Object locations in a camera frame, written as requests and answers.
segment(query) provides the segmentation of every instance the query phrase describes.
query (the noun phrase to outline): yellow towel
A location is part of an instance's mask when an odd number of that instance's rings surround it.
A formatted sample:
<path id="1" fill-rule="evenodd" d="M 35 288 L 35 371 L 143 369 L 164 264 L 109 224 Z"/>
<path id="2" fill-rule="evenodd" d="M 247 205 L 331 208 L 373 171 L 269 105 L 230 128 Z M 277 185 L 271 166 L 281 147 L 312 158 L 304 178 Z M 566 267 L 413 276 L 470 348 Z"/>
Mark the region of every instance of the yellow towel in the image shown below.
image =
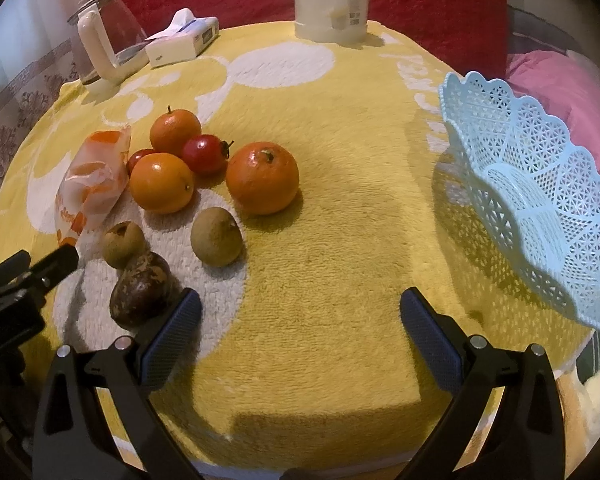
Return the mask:
<path id="1" fill-rule="evenodd" d="M 494 346 L 544 345 L 554 368 L 569 367 L 590 335 L 529 293 L 468 206 L 444 153 L 437 87 L 449 68 L 377 23 L 369 31 L 344 48 L 296 40 L 291 23 L 234 28 L 197 60 L 145 67 L 108 100 L 67 84 L 0 192 L 0 260 L 21 248 L 37 259 L 57 245 L 55 189 L 94 130 L 129 123 L 131 150 L 145 148 L 170 105 L 236 149 L 271 140 L 295 156 L 301 197 L 272 217 L 240 218 L 246 257 L 226 271 L 207 271 L 187 248 L 200 208 L 232 209 L 223 182 L 166 219 L 123 196 L 110 220 L 139 222 L 183 285 L 201 291 L 198 350 L 151 400 L 189 456 L 220 466 L 205 473 L 403 462 L 450 399 L 400 323 L 409 286 Z M 107 305 L 115 272 L 93 256 L 76 276 L 49 297 L 48 327 L 25 346 L 32 381 L 61 339 L 93 348 L 119 333 Z"/>

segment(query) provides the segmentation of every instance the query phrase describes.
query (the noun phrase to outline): kiwi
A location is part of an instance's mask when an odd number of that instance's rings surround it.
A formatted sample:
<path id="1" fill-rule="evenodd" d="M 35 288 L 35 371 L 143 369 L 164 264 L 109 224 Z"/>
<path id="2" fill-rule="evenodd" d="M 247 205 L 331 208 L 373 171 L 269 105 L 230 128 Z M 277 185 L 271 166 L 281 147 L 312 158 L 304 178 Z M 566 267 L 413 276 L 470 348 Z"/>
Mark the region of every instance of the kiwi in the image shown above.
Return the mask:
<path id="1" fill-rule="evenodd" d="M 210 207 L 201 211 L 191 226 L 191 248 L 200 261 L 224 267 L 242 252 L 238 222 L 226 209 Z"/>
<path id="2" fill-rule="evenodd" d="M 169 264 L 145 252 L 123 270 L 109 300 L 111 319 L 125 330 L 141 326 L 165 311 L 174 287 Z"/>
<path id="3" fill-rule="evenodd" d="M 146 241 L 138 224 L 120 222 L 109 229 L 102 240 L 102 256 L 114 269 L 124 269 L 146 251 Z"/>

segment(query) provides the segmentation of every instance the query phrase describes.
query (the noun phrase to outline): orange fruit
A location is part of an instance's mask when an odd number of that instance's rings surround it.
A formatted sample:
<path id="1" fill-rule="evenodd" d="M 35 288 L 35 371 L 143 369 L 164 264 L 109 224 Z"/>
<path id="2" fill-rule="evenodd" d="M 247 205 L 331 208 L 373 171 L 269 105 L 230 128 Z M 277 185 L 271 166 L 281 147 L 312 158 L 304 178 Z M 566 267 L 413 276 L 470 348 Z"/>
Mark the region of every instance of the orange fruit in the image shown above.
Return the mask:
<path id="1" fill-rule="evenodd" d="M 149 130 L 149 140 L 156 152 L 182 154 L 189 139 L 202 133 L 198 118 L 189 110 L 171 110 L 158 117 Z"/>
<path id="2" fill-rule="evenodd" d="M 175 213 L 193 196 L 195 181 L 189 167 L 171 153 L 151 153 L 138 160 L 129 178 L 129 191 L 147 211 Z"/>
<path id="3" fill-rule="evenodd" d="M 235 205 L 254 215 L 283 210 L 300 186 L 293 155 L 273 142 L 252 142 L 238 150 L 229 160 L 225 181 Z"/>

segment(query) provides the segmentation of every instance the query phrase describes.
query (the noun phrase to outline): tissue box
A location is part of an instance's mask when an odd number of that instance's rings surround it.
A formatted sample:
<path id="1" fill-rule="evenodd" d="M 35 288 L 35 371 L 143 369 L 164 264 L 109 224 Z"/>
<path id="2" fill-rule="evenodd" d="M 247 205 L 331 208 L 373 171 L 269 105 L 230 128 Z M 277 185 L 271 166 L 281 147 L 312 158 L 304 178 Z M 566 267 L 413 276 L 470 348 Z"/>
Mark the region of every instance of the tissue box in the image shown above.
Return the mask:
<path id="1" fill-rule="evenodd" d="M 155 68 L 194 59 L 218 37 L 219 33 L 217 18 L 197 18 L 172 36 L 158 38 L 149 43 L 145 47 L 149 63 Z"/>

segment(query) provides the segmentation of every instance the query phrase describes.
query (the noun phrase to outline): plastic bag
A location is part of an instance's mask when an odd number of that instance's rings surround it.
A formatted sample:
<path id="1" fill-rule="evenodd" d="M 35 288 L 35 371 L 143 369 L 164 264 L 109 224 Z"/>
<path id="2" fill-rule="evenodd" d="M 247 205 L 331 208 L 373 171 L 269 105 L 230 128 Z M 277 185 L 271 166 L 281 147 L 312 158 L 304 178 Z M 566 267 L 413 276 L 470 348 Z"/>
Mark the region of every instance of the plastic bag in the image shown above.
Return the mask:
<path id="1" fill-rule="evenodd" d="M 131 134 L 91 134 L 71 161 L 56 194 L 58 244 L 75 245 L 83 233 L 97 229 L 128 183 L 126 158 Z"/>

